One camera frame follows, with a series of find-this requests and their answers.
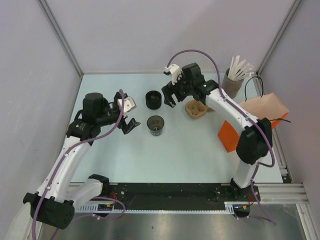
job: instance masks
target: white wall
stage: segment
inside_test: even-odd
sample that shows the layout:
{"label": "white wall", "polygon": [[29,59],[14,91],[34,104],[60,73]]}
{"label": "white wall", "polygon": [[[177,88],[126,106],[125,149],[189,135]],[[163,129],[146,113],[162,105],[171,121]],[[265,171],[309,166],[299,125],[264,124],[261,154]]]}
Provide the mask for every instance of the white wall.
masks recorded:
{"label": "white wall", "polygon": [[0,7],[0,239],[53,166],[80,78],[36,0]]}
{"label": "white wall", "polygon": [[[221,71],[232,55],[258,68],[293,0],[47,0],[85,73],[162,72],[185,49]],[[197,53],[180,64],[197,61]]]}
{"label": "white wall", "polygon": [[303,182],[320,226],[320,1],[302,3],[262,73],[267,92],[288,106],[292,123],[277,126],[289,171]]}

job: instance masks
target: white stick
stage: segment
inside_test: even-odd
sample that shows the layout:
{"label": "white stick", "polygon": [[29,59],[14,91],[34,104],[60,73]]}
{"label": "white stick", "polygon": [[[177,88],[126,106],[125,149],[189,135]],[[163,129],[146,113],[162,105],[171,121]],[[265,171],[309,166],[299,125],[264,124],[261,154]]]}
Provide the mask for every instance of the white stick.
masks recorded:
{"label": "white stick", "polygon": [[234,69],[234,78],[236,78],[237,74],[240,74],[242,72],[242,69],[240,69],[242,67],[242,65],[246,62],[246,60],[241,61]]}
{"label": "white stick", "polygon": [[253,69],[255,66],[252,65],[252,67],[250,67],[247,72],[251,71],[251,69]]}
{"label": "white stick", "polygon": [[231,76],[230,72],[231,72],[231,69],[232,69],[233,64],[234,64],[234,59],[235,59],[235,57],[232,56],[232,60],[231,60],[230,68],[229,68],[229,73],[228,73],[228,78],[230,78],[230,76]]}
{"label": "white stick", "polygon": [[239,59],[240,59],[240,55],[236,56],[235,61],[234,61],[234,64],[233,64],[231,76],[230,76],[230,79],[231,79],[231,80],[234,78],[235,68],[236,68],[236,66],[238,65]]}
{"label": "white stick", "polygon": [[239,73],[235,74],[234,78],[237,78],[237,77],[239,77],[240,75],[245,74],[245,73],[246,73],[246,71],[247,71],[247,69],[248,69],[248,67],[250,67],[250,63],[247,63],[247,65],[242,69],[242,71],[241,71],[241,72],[239,72]]}
{"label": "white stick", "polygon": [[246,73],[245,75],[242,75],[242,76],[238,76],[238,77],[236,78],[236,81],[245,79],[245,78],[247,78],[247,77],[251,77],[251,72],[250,72],[250,73]]}

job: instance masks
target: paper bag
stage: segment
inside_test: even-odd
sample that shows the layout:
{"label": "paper bag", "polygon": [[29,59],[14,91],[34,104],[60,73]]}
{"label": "paper bag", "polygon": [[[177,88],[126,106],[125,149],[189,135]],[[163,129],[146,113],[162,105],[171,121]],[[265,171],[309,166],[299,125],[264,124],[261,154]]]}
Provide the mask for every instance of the paper bag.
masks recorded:
{"label": "paper bag", "polygon": [[[256,116],[259,119],[284,119],[289,113],[288,108],[274,93],[263,95],[262,97],[257,96],[250,98],[239,105],[248,113]],[[272,129],[274,129],[279,122],[280,120],[272,121]],[[236,130],[227,121],[224,121],[218,136],[228,153],[236,150],[240,137]]]}
{"label": "paper bag", "polygon": [[203,117],[207,112],[213,111],[212,108],[208,107],[207,105],[204,105],[201,101],[197,101],[195,99],[189,101],[185,105],[184,109],[192,119],[199,119]]}

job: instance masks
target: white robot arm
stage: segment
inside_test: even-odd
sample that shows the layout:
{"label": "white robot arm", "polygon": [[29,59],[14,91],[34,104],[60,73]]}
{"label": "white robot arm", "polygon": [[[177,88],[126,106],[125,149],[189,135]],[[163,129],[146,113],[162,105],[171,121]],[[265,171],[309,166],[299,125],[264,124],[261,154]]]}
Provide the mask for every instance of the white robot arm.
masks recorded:
{"label": "white robot arm", "polygon": [[[23,199],[24,204],[30,203],[31,216],[34,217],[38,202],[41,197],[44,197],[37,221],[65,229],[70,224],[75,210],[93,197],[109,194],[109,179],[97,174],[89,176],[87,181],[76,189],[70,192],[67,190],[81,159],[94,143],[93,138],[99,135],[102,126],[118,123],[119,119],[117,127],[124,134],[128,134],[140,125],[134,118],[128,124],[126,123],[127,113],[135,109],[136,104],[127,94],[124,97],[125,106],[123,115],[120,116],[122,101],[119,93],[111,102],[112,106],[100,93],[89,93],[85,96],[83,109],[76,114],[74,121],[69,125],[62,150],[49,175],[35,194],[27,193]],[[71,150],[70,148],[76,144],[79,145]]]}
{"label": "white robot arm", "polygon": [[[170,75],[170,73],[173,72],[174,76],[171,75],[171,78],[175,78],[176,76],[180,76],[180,78],[176,79],[176,81],[171,79],[171,81],[161,89],[164,94],[164,103],[173,108],[176,105],[172,98],[173,94],[176,96],[178,102],[183,101],[187,96],[193,96],[197,101],[201,101],[203,104],[216,110],[233,126],[240,136],[236,148],[240,161],[235,176],[231,180],[231,184],[236,184],[240,189],[247,188],[256,169],[256,165],[269,150],[263,137],[257,131],[256,127],[248,121],[248,118],[252,119],[263,129],[272,146],[270,121],[266,118],[260,120],[256,116],[246,112],[222,89],[222,93],[225,98],[228,99],[228,101],[226,101],[221,95],[218,84],[213,80],[205,81],[196,63],[182,67],[179,73],[177,70],[180,70],[180,68],[175,64],[165,68],[164,73],[166,75]],[[241,115],[229,102],[245,112],[247,117]]]}

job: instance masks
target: light blue table surface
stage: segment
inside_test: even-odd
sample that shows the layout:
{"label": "light blue table surface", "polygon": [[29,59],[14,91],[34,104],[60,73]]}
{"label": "light blue table surface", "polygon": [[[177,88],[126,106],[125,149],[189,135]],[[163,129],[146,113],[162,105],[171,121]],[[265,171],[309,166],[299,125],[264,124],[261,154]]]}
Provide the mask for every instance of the light blue table surface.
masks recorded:
{"label": "light blue table surface", "polygon": [[[215,73],[204,74],[205,79],[217,80]],[[244,81],[235,98],[244,101]],[[76,99],[71,120],[87,93],[98,92],[108,101],[123,89],[132,96],[137,108],[129,112],[128,119],[135,118],[141,125],[124,135],[116,129],[110,136],[93,143],[84,156],[72,182],[85,182],[92,174],[110,178],[113,183],[229,183],[235,175],[239,158],[236,152],[227,153],[218,132],[224,119],[218,112],[208,112],[204,117],[193,120],[185,105],[192,98],[171,108],[163,103],[157,110],[147,108],[145,95],[150,90],[161,92],[170,78],[164,74],[88,74],[84,75]],[[254,82],[247,86],[247,96],[257,96]],[[147,119],[160,115],[165,121],[163,133],[152,136]],[[101,129],[106,133],[111,126]],[[263,162],[270,163],[268,154]],[[282,183],[278,163],[273,168],[260,167],[255,177],[257,183]]]}

